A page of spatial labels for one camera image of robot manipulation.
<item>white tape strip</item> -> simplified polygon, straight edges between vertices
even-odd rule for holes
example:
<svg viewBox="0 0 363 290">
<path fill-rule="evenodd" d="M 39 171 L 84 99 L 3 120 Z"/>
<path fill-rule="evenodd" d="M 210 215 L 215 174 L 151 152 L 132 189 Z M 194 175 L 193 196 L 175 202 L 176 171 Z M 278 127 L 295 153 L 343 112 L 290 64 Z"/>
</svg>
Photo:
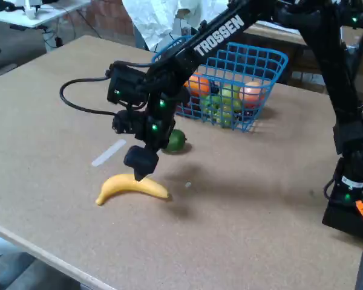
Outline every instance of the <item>white tape strip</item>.
<svg viewBox="0 0 363 290">
<path fill-rule="evenodd" d="M 91 165 L 94 167 L 100 166 L 103 164 L 106 160 L 108 160 L 110 157 L 113 156 L 118 150 L 120 150 L 124 145 L 126 144 L 126 141 L 124 139 L 121 139 L 117 142 L 115 142 L 112 146 L 108 148 L 103 154 L 101 154 L 97 159 L 95 159 Z"/>
</svg>

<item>floor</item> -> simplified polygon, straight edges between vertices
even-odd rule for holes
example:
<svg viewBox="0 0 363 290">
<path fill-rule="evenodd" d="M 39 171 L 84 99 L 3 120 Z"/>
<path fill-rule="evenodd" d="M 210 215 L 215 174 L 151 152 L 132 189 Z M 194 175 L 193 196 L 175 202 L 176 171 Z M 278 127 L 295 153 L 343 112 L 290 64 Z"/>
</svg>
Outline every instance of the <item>floor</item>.
<svg viewBox="0 0 363 290">
<path fill-rule="evenodd" d="M 76 35 L 80 37 L 93 35 L 90 29 L 76 27 Z M 104 39 L 134 46 L 133 36 L 108 34 L 98 31 Z M 72 26 L 62 23 L 59 26 L 59 37 L 64 43 L 73 40 Z M 9 29 L 7 24 L 0 23 L 0 68 L 15 63 L 23 65 L 43 54 L 45 45 L 40 30 L 18 31 Z M 19 258 L 19 253 L 0 257 L 0 275 L 8 274 L 13 261 Z M 79 284 L 53 269 L 45 263 L 35 260 L 7 289 L 8 290 L 77 290 Z"/>
<path fill-rule="evenodd" d="M 76 37 L 83 35 L 96 36 L 89 28 L 75 27 Z M 134 46 L 134 36 L 126 36 L 107 31 L 98 31 L 102 38 Z M 72 26 L 61 21 L 59 26 L 59 37 L 64 43 L 73 40 L 74 30 Z M 45 54 L 45 45 L 42 38 L 41 30 L 18 31 L 9 28 L 9 25 L 0 22 L 0 68 L 15 63 L 18 66 L 23 65 L 43 54 Z"/>
</svg>

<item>orange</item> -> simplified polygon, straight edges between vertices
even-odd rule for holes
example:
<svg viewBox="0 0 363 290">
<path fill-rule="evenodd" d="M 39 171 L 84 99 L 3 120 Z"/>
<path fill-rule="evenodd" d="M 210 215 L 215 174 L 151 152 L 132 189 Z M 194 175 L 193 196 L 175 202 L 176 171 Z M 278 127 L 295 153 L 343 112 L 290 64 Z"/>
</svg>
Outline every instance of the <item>orange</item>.
<svg viewBox="0 0 363 290">
<path fill-rule="evenodd" d="M 191 95 L 195 97 L 208 95 L 210 93 L 210 81 L 204 77 L 197 77 L 198 73 L 192 75 L 184 86 L 189 88 Z"/>
</svg>

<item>brown table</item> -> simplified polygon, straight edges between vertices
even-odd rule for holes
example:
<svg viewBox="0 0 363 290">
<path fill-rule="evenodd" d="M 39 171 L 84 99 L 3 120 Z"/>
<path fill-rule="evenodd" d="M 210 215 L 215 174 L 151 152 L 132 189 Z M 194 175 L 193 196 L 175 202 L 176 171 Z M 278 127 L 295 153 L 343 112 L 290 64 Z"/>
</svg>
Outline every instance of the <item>brown table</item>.
<svg viewBox="0 0 363 290">
<path fill-rule="evenodd" d="M 192 151 L 161 154 L 152 176 L 174 201 L 126 194 L 95 205 L 104 180 L 131 172 L 123 157 L 139 142 L 57 92 L 116 59 L 150 58 L 83 37 L 0 77 L 0 236 L 94 289 L 353 289 L 362 243 L 321 224 L 338 159 L 326 95 L 276 85 L 250 133 L 177 117 Z M 107 85 L 67 96 L 118 110 Z"/>
<path fill-rule="evenodd" d="M 258 24 L 249 27 L 245 31 L 245 33 L 256 36 L 262 36 L 270 39 L 285 41 L 297 45 L 306 45 L 303 37 L 299 34 L 289 33 L 286 31 Z M 350 27 L 343 27 L 343 39 L 347 45 L 356 45 L 359 42 L 359 39 L 362 35 L 363 35 L 363 29 L 361 28 L 354 30 Z"/>
</svg>

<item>white paper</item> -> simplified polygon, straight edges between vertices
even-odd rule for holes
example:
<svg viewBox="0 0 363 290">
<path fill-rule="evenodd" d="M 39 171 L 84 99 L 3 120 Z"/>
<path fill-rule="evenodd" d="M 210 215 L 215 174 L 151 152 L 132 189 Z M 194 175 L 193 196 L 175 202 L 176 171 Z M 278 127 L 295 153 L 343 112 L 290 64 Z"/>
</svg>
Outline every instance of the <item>white paper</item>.
<svg viewBox="0 0 363 290">
<path fill-rule="evenodd" d="M 277 24 L 273 24 L 273 23 L 266 22 L 266 21 L 257 21 L 257 24 L 267 26 L 267 27 L 270 27 L 270 28 L 274 28 L 274 29 L 277 29 L 277 30 L 289 32 L 289 33 L 294 33 L 294 34 L 298 34 L 298 35 L 300 34 L 300 32 L 298 30 L 296 30 L 296 29 L 282 27 L 282 26 L 279 26 Z"/>
</svg>

